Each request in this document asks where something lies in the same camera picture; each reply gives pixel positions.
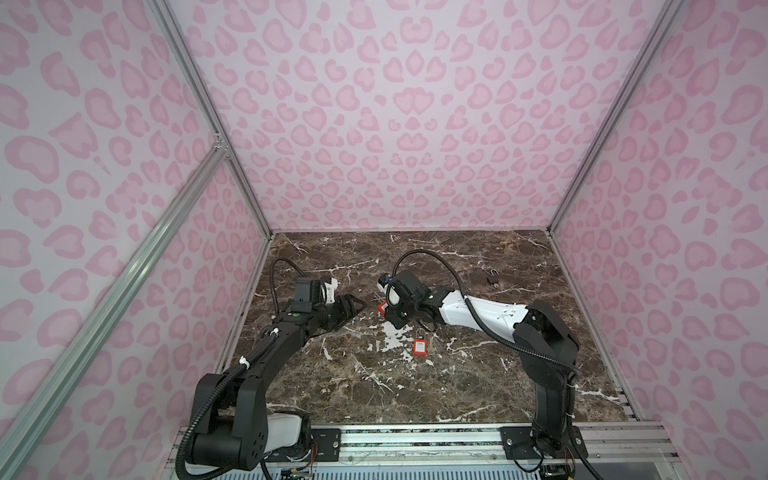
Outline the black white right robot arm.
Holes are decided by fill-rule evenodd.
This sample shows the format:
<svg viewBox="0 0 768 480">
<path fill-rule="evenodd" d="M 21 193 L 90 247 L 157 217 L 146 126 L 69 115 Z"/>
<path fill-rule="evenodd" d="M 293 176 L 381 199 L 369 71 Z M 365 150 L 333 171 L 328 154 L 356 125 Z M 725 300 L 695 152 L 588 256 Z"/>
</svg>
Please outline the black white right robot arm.
<svg viewBox="0 0 768 480">
<path fill-rule="evenodd" d="M 576 360 L 580 344 L 548 303 L 484 300 L 458 289 L 429 287 L 410 271 L 382 275 L 378 289 L 386 300 L 382 312 L 397 329 L 416 320 L 466 327 L 486 333 L 517 353 L 523 371 L 535 384 L 535 412 L 523 445 L 550 457 L 565 452 L 579 377 Z"/>
</svg>

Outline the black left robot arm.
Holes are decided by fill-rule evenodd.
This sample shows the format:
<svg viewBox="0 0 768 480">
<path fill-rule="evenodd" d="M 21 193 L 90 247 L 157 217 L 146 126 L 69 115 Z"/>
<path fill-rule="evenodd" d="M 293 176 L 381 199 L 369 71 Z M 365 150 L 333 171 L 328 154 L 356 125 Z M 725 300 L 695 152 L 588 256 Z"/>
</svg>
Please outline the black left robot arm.
<svg viewBox="0 0 768 480">
<path fill-rule="evenodd" d="M 251 471 L 275 450 L 310 448 L 306 414 L 270 414 L 266 394 L 288 360 L 319 334 L 340 329 L 367 304 L 337 294 L 330 277 L 296 281 L 293 299 L 279 308 L 256 346 L 222 373 L 197 383 L 189 424 L 179 443 L 179 479 L 214 479 Z"/>
</svg>

